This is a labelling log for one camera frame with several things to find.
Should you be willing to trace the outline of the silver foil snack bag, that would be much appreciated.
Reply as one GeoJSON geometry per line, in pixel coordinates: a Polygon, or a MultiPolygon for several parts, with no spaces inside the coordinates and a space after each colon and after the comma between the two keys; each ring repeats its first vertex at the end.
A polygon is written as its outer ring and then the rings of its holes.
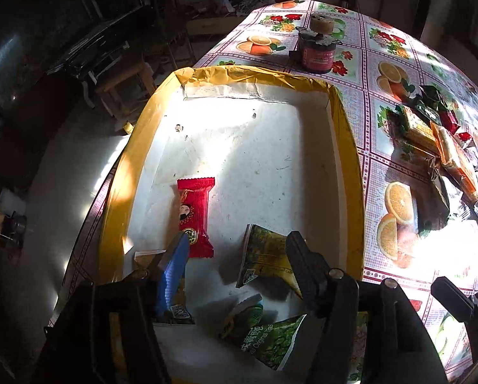
{"type": "MultiPolygon", "coordinates": [[[[427,236],[439,231],[451,221],[474,220],[478,225],[478,198],[469,199],[459,183],[445,171],[437,159],[430,160],[427,168],[429,186],[416,195],[418,233],[427,236]]],[[[474,167],[474,182],[478,194],[478,167],[474,167]]]]}

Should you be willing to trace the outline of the red wrapped candy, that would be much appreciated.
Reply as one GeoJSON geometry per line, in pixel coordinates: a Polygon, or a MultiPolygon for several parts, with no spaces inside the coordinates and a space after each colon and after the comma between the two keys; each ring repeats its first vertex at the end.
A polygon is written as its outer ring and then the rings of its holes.
{"type": "Polygon", "coordinates": [[[465,122],[457,119],[455,112],[449,109],[442,110],[439,112],[439,118],[442,126],[446,128],[458,142],[466,143],[473,138],[472,131],[465,122]]]}

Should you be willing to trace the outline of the orange cracker package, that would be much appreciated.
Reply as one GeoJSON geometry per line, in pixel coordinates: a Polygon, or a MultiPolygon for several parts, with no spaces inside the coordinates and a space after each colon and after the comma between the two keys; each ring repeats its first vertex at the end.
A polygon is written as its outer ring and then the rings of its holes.
{"type": "Polygon", "coordinates": [[[473,164],[451,133],[442,126],[430,123],[443,168],[458,183],[471,204],[478,201],[478,186],[473,164]]]}

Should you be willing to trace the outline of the yellow-rimmed white cardboard tray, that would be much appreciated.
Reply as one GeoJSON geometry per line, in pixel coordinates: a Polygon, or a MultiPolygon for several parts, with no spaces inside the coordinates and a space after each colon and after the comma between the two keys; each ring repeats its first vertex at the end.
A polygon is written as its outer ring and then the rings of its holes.
{"type": "Polygon", "coordinates": [[[261,294],[269,320],[301,314],[283,284],[235,287],[250,224],[299,231],[328,263],[360,278],[364,198],[354,133],[334,84],[271,69],[182,68],[158,87],[118,163],[99,246],[98,281],[131,272],[136,251],[177,233],[180,179],[211,177],[210,258],[192,258],[185,294],[191,326],[158,326],[170,374],[193,383],[301,383],[321,334],[307,316],[286,367],[273,371],[223,342],[228,311],[261,294]]]}

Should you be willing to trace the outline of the dark jar with pink label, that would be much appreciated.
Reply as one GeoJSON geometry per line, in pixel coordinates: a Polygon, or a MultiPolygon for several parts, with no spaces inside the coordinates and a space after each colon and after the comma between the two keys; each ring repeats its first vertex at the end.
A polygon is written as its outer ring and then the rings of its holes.
{"type": "Polygon", "coordinates": [[[301,66],[316,74],[332,70],[336,47],[341,40],[334,36],[335,22],[332,17],[318,12],[310,14],[307,28],[298,27],[297,53],[301,66]]]}

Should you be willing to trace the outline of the green yellow cracker package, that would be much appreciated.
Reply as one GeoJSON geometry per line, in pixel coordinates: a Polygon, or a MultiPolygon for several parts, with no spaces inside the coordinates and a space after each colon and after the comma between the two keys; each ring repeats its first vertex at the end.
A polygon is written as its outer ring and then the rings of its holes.
{"type": "Polygon", "coordinates": [[[400,124],[404,136],[428,152],[437,155],[439,151],[431,128],[410,107],[398,105],[396,110],[400,116],[400,124]]]}

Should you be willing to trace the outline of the red candy packet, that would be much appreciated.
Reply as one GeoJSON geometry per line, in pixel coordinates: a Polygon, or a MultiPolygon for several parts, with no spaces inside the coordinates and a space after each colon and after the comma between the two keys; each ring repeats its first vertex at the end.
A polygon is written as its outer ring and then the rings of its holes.
{"type": "Polygon", "coordinates": [[[215,185],[213,177],[180,179],[177,181],[179,193],[179,231],[189,238],[190,258],[213,258],[208,228],[209,195],[215,185]]]}

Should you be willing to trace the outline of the yellow green pea snack bag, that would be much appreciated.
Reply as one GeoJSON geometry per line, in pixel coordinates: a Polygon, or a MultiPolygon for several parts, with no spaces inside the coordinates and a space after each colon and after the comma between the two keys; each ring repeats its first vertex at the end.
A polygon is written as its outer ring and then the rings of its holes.
{"type": "Polygon", "coordinates": [[[286,253],[286,236],[260,225],[248,224],[243,238],[243,256],[235,287],[241,288],[257,278],[285,282],[302,298],[301,290],[286,253]]]}

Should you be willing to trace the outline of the wooden stool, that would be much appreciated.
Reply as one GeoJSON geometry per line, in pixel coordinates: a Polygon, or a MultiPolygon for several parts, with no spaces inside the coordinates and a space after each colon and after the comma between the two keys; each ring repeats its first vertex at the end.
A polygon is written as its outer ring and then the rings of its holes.
{"type": "Polygon", "coordinates": [[[156,91],[150,65],[139,56],[123,56],[97,79],[96,94],[105,109],[117,121],[123,121],[131,112],[119,92],[123,85],[135,83],[142,96],[150,97],[156,91]]]}

